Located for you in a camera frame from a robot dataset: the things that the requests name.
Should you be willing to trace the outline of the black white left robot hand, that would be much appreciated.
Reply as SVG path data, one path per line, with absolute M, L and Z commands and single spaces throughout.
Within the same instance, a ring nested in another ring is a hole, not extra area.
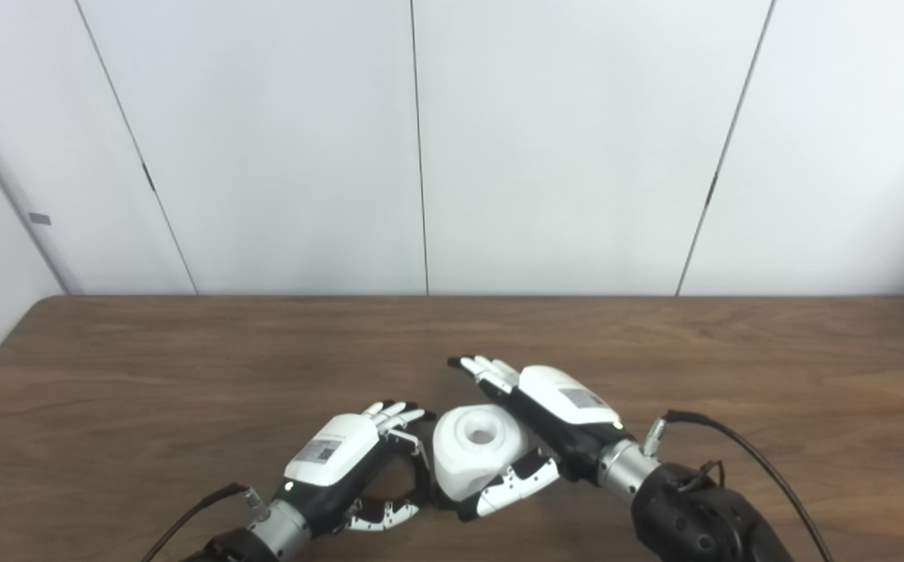
M 431 470 L 414 426 L 436 414 L 414 402 L 377 401 L 360 413 L 334 416 L 284 469 L 274 495 L 298 512 L 316 539 L 345 529 L 381 532 L 417 515 L 429 500 Z M 397 457 L 414 469 L 412 491 L 392 499 L 365 490 Z

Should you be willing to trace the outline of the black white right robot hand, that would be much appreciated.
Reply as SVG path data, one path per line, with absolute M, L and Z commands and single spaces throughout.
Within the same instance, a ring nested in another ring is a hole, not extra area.
M 453 356 L 447 364 L 469 374 L 495 405 L 540 442 L 478 492 L 455 501 L 462 522 L 491 515 L 559 478 L 600 486 L 620 450 L 636 441 L 612 407 L 560 369 L 529 365 L 518 371 L 482 355 Z

